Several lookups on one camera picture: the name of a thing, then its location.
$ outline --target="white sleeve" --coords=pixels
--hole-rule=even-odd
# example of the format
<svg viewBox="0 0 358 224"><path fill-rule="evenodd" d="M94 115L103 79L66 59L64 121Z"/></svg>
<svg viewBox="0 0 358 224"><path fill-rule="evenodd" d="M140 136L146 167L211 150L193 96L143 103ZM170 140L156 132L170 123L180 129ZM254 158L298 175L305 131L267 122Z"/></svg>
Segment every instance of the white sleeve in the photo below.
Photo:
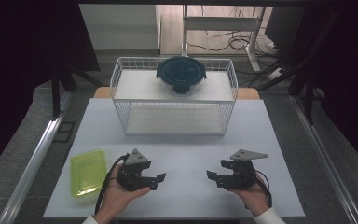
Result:
<svg viewBox="0 0 358 224"><path fill-rule="evenodd" d="M84 220L83 224L98 224L97 221L95 221L93 216L88 216L86 220Z"/></svg>
<svg viewBox="0 0 358 224"><path fill-rule="evenodd" d="M285 224L273 207L260 216L254 217L254 221L257 224Z"/></svg>

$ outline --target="yellow plastic container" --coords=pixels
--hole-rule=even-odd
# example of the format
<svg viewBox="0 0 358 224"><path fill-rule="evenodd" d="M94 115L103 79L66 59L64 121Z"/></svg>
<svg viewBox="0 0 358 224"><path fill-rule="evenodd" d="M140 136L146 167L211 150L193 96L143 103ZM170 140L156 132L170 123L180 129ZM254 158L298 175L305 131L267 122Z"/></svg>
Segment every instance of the yellow plastic container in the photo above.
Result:
<svg viewBox="0 0 358 224"><path fill-rule="evenodd" d="M98 192L106 176L102 150L82 153L71 158L71 193L74 198Z"/></svg>

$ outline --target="bowl lid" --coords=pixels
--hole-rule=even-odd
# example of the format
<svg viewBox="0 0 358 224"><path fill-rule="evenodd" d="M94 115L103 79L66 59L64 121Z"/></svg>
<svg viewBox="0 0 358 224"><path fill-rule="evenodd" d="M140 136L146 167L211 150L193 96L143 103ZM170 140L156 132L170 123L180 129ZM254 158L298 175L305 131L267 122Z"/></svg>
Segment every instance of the bowl lid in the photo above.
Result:
<svg viewBox="0 0 358 224"><path fill-rule="evenodd" d="M174 87L190 87L206 78L205 66L195 59L175 56L158 65L156 77Z"/></svg>

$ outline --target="human hand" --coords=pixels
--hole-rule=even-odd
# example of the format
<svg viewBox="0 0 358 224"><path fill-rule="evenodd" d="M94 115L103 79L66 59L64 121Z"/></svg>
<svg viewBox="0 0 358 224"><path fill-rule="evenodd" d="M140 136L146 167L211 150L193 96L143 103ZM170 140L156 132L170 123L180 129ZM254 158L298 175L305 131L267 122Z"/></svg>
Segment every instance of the human hand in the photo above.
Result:
<svg viewBox="0 0 358 224"><path fill-rule="evenodd" d="M259 174L256 175L263 184L264 180ZM251 210L254 217L258 217L267 210L269 210L269 202L267 195L261 187L254 183L249 189L227 189L227 191L233 192L240 196L245 207Z"/></svg>
<svg viewBox="0 0 358 224"><path fill-rule="evenodd" d="M115 216L127 207L129 203L150 191L150 188L142 188L136 191L126 191L116 181L118 171L122 164L118 164L112 171L111 179L108 186L106 187L105 194L103 196L103 203L100 210L95 215L95 220L99 224L109 223Z"/></svg>

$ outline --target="white table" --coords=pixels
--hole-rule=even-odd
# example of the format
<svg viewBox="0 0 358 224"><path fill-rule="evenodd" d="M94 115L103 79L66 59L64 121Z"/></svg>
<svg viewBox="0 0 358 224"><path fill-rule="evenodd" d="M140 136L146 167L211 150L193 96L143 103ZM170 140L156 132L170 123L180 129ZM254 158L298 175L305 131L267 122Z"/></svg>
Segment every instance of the white table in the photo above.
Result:
<svg viewBox="0 0 358 224"><path fill-rule="evenodd" d="M63 166L44 217L86 217L93 214L97 193L73 198L70 158L102 149L110 166L121 155L138 148L150 161L144 176L167 173L156 191L131 202L121 219L235 219L251 217L237 195L219 189L206 170L232 174L220 160L240 148L267 153L254 161L269 180L273 206L282 217L304 212L262 100L239 100L224 136L127 136L110 99L90 99L75 142Z"/></svg>

